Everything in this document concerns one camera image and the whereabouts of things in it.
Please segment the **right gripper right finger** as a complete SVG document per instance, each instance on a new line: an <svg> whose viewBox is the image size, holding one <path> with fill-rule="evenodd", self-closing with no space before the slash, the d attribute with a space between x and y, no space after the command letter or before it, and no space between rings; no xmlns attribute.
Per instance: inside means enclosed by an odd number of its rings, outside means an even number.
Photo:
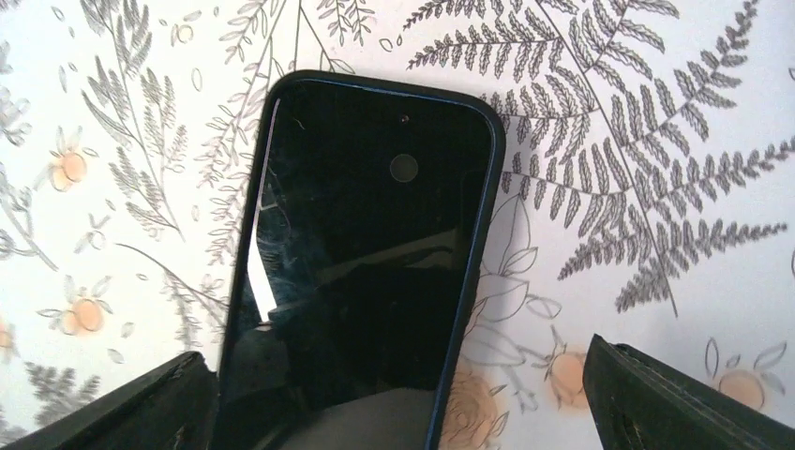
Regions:
<svg viewBox="0 0 795 450"><path fill-rule="evenodd" d="M583 388L605 449L791 449L794 430L626 344L592 336Z"/></svg>

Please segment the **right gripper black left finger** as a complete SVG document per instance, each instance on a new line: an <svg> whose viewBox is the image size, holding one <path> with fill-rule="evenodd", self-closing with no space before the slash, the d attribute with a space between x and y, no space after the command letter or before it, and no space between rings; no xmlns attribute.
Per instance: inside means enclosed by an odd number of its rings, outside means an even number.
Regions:
<svg viewBox="0 0 795 450"><path fill-rule="evenodd" d="M7 449L207 449L218 378L199 352L184 352Z"/></svg>

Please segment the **black phone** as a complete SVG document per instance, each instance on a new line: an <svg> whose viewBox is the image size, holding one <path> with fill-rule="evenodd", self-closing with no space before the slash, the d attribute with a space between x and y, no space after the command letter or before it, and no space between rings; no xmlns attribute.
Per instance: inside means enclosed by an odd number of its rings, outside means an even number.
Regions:
<svg viewBox="0 0 795 450"><path fill-rule="evenodd" d="M270 89L214 449L434 449L505 152L459 92L319 70Z"/></svg>

